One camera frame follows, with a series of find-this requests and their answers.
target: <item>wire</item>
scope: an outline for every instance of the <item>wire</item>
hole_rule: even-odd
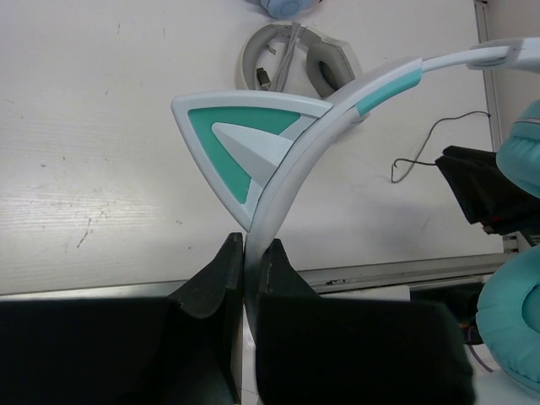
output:
[[[412,163],[413,165],[422,165],[422,166],[437,166],[435,163],[421,162],[419,160],[404,159],[404,158],[396,159],[394,160],[394,164],[391,166],[391,172],[390,172],[390,181],[394,184],[399,183],[400,181],[403,180],[403,178],[399,179],[398,181],[394,180],[394,169],[397,168],[397,162],[408,162],[408,163]]]
[[[284,91],[285,84],[287,83],[287,77],[289,76],[290,64],[293,61],[294,50],[296,49],[296,40],[300,35],[302,25],[293,22],[290,32],[289,40],[283,52],[283,56],[278,65],[278,70],[270,84],[269,91]]]
[[[469,331],[467,333],[467,340],[470,342],[471,341],[471,329],[469,328]],[[494,370],[489,367],[487,364],[485,364],[483,362],[482,359],[480,359],[480,356],[478,356],[478,354],[476,353],[476,350],[474,350],[474,347],[469,343],[467,345],[469,347],[469,350],[471,351],[471,354],[472,356],[476,359],[476,361],[478,361],[478,363],[486,370],[488,371],[489,373],[493,373]]]
[[[413,159],[400,158],[400,159],[394,160],[394,163],[392,163],[392,165],[391,165],[390,182],[392,184],[401,183],[403,180],[405,180],[407,178],[407,176],[411,173],[411,171],[413,171],[414,165],[435,166],[435,164],[432,164],[432,163],[420,162],[419,157],[422,154],[422,152],[424,151],[425,146],[428,144],[428,141],[431,139],[431,135],[433,135],[433,131],[435,130],[437,125],[439,125],[441,122],[444,122],[444,121],[461,120],[462,118],[465,118],[466,116],[471,116],[472,114],[484,114],[487,117],[491,117],[491,114],[489,114],[486,111],[471,111],[471,112],[468,112],[467,114],[463,114],[462,116],[450,116],[450,117],[447,117],[447,118],[441,118],[435,124],[433,124],[433,126],[430,128],[430,130],[428,132],[428,136],[426,137],[426,139],[422,143],[422,146],[420,147],[420,150],[416,153],[416,156],[414,156]],[[394,179],[394,169],[397,168],[397,162],[408,162],[411,165],[407,168],[407,171],[400,178]]]

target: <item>headphone headband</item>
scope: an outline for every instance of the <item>headphone headband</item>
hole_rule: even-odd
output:
[[[292,33],[293,23],[280,21],[260,28],[246,42],[240,54],[238,87],[240,89],[257,89],[256,70],[257,60],[272,40],[286,41]],[[301,26],[300,44],[312,48],[315,44],[323,43],[332,46],[343,57],[348,70],[357,78],[362,68],[350,44],[344,40],[336,40],[310,26]]]

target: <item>gray ear cushion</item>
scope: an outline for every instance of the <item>gray ear cushion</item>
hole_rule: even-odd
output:
[[[317,93],[325,99],[354,80],[354,72],[339,49],[324,42],[310,46],[305,70]]]

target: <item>ear cup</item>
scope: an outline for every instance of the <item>ear cup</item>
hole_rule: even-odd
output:
[[[514,184],[540,197],[540,100],[514,123],[497,153],[497,166]]]
[[[313,0],[261,0],[261,5],[275,19],[289,19],[312,4]]]
[[[478,330],[500,367],[540,397],[540,246],[501,267],[478,299]]]
[[[305,70],[317,93],[325,99],[354,80],[347,58],[335,46],[317,42],[310,46]]]

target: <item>white table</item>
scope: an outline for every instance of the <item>white table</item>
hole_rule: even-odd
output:
[[[233,89],[242,45],[269,21],[243,0],[2,2],[0,294],[186,279],[211,260],[240,227],[198,172],[170,101]],[[339,0],[301,21],[349,41],[364,70],[478,40],[471,0]],[[287,90],[313,95],[300,69]],[[387,182],[433,121],[485,108],[481,73],[457,67],[374,111],[300,191],[280,233],[293,264],[500,251],[436,170]],[[487,121],[442,127],[423,159],[450,143],[486,149]]]

